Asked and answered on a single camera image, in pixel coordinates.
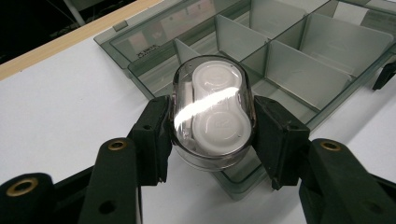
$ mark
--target clear plastic lid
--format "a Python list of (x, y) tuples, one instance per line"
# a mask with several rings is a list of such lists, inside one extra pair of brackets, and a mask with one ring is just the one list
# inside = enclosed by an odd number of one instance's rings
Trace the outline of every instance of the clear plastic lid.
[(195, 168), (219, 171), (243, 159), (254, 114), (245, 70), (230, 59), (199, 56), (174, 79), (171, 115), (179, 155)]

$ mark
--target brass screw hole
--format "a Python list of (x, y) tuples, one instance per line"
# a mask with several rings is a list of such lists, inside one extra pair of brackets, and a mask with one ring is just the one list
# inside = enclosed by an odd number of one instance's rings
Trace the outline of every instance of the brass screw hole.
[(9, 187), (7, 189), (7, 195), (9, 197), (21, 196), (35, 189), (37, 185), (38, 180), (35, 177), (24, 178)]
[(126, 147), (126, 142), (121, 140), (114, 141), (108, 145), (108, 149), (113, 151), (121, 150), (125, 147)]
[(341, 150), (340, 146), (334, 142), (321, 142), (320, 145), (330, 151), (339, 151)]

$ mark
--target white table surface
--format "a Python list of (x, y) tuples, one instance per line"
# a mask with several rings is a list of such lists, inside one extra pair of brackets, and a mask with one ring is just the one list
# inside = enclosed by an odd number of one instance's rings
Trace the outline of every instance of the white table surface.
[[(356, 91), (311, 138), (346, 144), (372, 174), (396, 182), (396, 79)], [(124, 137), (147, 99), (93, 36), (0, 82), (0, 183), (46, 173), (54, 183), (95, 162)], [(261, 182), (234, 202), (212, 175), (169, 158), (167, 183), (143, 187), (145, 223), (305, 223), (298, 188)]]

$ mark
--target transparent organizer box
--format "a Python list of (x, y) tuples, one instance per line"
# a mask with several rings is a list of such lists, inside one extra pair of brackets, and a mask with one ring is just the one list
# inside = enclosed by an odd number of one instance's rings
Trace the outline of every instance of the transparent organizer box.
[[(188, 59), (229, 57), (246, 69), (253, 94), (279, 101), (315, 130), (396, 51), (396, 26), (338, 20), (340, 7), (396, 19), (361, 1), (164, 1), (95, 41), (149, 99), (171, 94)], [(235, 200), (266, 177), (253, 148), (212, 175)]]

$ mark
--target plastic divider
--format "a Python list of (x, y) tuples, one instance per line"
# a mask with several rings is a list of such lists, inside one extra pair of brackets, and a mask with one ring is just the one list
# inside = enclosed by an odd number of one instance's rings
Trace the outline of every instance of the plastic divider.
[(250, 28), (274, 39), (306, 15), (304, 9), (274, 0), (251, 0)]
[(308, 17), (301, 51), (358, 77), (393, 41), (393, 36), (316, 13)]
[(268, 41), (264, 35), (221, 15), (216, 16), (216, 30), (219, 51), (238, 62)]
[(176, 48), (178, 62), (180, 64), (183, 64), (184, 62), (188, 61), (191, 58), (200, 56), (200, 54), (197, 51), (190, 48), (189, 46), (187, 46), (185, 43), (181, 42), (177, 38), (174, 40), (174, 44)]

